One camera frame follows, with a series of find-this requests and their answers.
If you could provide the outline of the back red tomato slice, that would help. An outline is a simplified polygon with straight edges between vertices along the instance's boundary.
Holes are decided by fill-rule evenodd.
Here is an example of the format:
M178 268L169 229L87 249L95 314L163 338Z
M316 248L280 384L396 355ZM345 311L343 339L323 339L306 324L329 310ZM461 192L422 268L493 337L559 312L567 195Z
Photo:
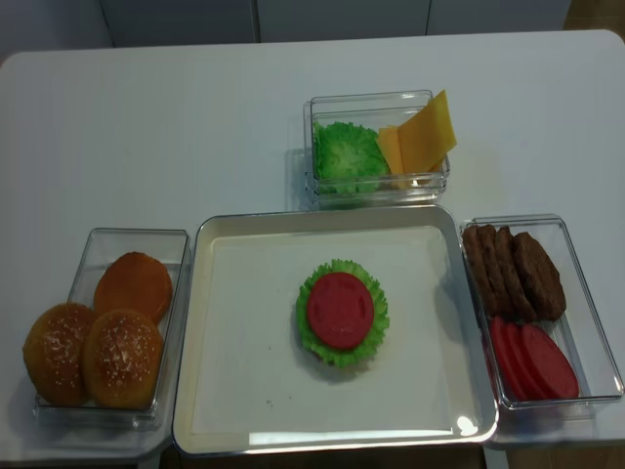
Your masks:
M507 324L500 317L495 317L490 321L490 337L503 380L511 394L509 400L526 401L528 394L517 376L516 361L510 346Z

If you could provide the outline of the clear patty tomato container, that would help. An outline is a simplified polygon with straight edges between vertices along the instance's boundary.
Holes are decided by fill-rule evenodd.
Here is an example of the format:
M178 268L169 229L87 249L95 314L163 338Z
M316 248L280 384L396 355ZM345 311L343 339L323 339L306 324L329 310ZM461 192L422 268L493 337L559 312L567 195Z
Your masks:
M462 234L466 228L471 226L478 228L484 225L492 225L496 232L507 226L512 237L523 232L529 233L542 245L558 269L566 300L565 312L558 320L536 319L533 322L525 322L516 317L514 306L510 319L496 317L500 317L505 323L516 324L520 330L525 324L533 324L550 336L575 372L579 384L577 399L522 402L515 399L509 400L511 394L503 380L490 337L490 321L495 317L489 317L484 311L463 245ZM553 413L565 412L576 405L595 405L620 400L623 395L621 376L562 218L555 214L474 218L461 224L460 233L465 270L474 298L484 339L485 357L499 406L511 411L543 408L547 413Z

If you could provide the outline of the red tomato slice on tray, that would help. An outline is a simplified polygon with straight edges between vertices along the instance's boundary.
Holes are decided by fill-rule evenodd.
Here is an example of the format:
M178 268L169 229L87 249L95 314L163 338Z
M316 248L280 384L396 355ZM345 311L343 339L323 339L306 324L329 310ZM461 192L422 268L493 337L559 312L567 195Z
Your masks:
M360 279L348 273L330 273L314 283L306 317L323 344L349 350L362 343L372 327L374 303Z

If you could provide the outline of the green lettuce on tray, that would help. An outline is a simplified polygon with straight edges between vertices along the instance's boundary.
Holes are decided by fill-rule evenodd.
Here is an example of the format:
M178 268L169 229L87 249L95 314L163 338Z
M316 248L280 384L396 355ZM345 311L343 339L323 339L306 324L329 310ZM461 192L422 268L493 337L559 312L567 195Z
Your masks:
M374 303L374 320L363 342L349 350L338 350L323 344L310 328L306 317L306 304L314 283L330 273L348 273L360 279L369 290ZM383 344L390 326L388 301L380 282L359 263L352 260L333 259L318 266L299 287L295 304L295 318L302 346L321 362L338 368L361 365L372 359Z

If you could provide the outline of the front red tomato slice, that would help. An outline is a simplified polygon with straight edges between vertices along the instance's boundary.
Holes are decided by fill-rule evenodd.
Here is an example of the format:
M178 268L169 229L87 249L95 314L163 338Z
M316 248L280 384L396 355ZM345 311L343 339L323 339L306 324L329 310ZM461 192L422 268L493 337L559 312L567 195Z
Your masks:
M521 350L532 378L549 400L571 400L579 397L579 384L569 361L538 326L521 327Z

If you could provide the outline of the left sesame bun top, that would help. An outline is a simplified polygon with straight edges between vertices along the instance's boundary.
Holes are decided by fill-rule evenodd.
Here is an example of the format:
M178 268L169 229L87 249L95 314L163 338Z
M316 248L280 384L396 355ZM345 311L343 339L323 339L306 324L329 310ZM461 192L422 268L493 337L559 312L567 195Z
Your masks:
M22 346L27 374L50 405L80 406L88 401L81 364L85 338L96 319L80 303L60 303L43 313Z

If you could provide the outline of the green lettuce in container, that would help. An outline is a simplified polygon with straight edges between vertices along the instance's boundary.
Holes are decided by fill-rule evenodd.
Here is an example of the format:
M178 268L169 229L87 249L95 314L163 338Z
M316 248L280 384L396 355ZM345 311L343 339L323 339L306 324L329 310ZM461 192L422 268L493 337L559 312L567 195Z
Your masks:
M390 173L378 134L362 125L335 122L313 125L314 174L323 194L375 192L376 178Z

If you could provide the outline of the white metal tray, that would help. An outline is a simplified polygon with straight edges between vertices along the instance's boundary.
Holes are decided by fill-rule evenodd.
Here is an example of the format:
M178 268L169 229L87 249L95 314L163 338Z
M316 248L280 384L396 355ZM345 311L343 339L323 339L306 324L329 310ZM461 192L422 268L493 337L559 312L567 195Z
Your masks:
M334 259L390 325L347 368L305 349L296 301ZM437 205L215 217L196 238L173 436L191 455L482 443L497 405L457 226Z

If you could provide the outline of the back orange cheese slice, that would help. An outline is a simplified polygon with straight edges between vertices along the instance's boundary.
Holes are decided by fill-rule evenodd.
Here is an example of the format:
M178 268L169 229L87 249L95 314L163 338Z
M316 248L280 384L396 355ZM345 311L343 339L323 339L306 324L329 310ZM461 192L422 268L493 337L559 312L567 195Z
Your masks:
M398 128L395 126L381 128L378 132L377 142L389 166L390 172L393 175L403 174L404 168L398 138Z

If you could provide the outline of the middle red tomato slice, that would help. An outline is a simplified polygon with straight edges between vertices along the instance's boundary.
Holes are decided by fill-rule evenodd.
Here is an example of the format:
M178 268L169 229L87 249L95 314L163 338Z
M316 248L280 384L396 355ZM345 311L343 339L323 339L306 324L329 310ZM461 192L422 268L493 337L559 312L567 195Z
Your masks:
M549 395L532 372L529 358L521 343L520 328L507 323L504 332L512 364L514 394L519 401L547 400Z

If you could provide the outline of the sesame bun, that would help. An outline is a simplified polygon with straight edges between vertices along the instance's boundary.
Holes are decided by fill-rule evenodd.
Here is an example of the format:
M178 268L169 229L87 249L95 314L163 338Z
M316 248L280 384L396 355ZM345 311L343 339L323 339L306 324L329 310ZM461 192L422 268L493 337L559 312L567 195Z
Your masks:
M27 374L50 405L80 406L88 401L81 364L85 338L96 319L80 303L60 303L43 313L22 346Z
M86 336L82 374L100 406L147 409L158 377L163 339L146 316L117 309L97 318Z

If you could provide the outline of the clear lettuce cheese container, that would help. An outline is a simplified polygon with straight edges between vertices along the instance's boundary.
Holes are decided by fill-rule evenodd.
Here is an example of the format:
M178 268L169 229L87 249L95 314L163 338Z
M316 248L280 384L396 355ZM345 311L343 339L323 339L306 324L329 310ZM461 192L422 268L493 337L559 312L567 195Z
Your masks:
M313 124L351 122L374 130L399 126L421 110L433 98L429 90L394 93L315 97L304 104L304 159L306 192L311 204L322 209L353 208L372 205L410 205L432 203L446 190L450 173L445 158L436 172L393 175L391 172L375 182L375 192L323 194L314 174Z

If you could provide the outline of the brown meat patty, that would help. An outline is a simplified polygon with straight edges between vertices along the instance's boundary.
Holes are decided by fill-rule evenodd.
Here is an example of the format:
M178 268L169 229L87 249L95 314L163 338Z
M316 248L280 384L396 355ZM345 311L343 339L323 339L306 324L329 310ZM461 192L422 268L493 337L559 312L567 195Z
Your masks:
M493 315L510 319L513 315L514 308L497 262L494 244L495 234L496 230L492 225L478 227L482 259L497 303L497 313L493 313Z
M508 295L515 308L515 315L519 320L533 322L537 319L536 313L527 300L516 265L512 255L512 234L505 226L495 235L495 254L503 277Z
M493 318L499 315L499 304L491 287L485 264L482 257L481 247L478 240L478 228L471 226L462 234L463 245L473 272L473 277L479 290L479 296L485 313Z
M523 292L539 320L558 320L566 309L558 269L542 245L529 233L516 234L512 254Z

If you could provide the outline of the right sesame bun top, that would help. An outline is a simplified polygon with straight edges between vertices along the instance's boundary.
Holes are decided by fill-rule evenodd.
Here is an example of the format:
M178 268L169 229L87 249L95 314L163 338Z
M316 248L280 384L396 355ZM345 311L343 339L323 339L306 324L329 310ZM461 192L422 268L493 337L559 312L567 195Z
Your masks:
M163 339L146 316L117 309L97 318L86 336L82 374L100 406L147 409L158 377Z

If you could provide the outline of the clear bun container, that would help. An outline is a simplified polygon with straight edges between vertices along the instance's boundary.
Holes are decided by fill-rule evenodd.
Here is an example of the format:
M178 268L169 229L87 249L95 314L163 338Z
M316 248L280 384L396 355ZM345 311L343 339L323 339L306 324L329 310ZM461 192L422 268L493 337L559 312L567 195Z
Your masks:
M172 284L169 306L157 325L163 339L155 390L145 409L117 409L94 402L57 406L36 397L33 414L41 425L85 428L155 429L175 395L187 319L191 274L189 237L183 230L96 228L88 236L68 299L95 306L97 285L118 258L139 252L160 262Z

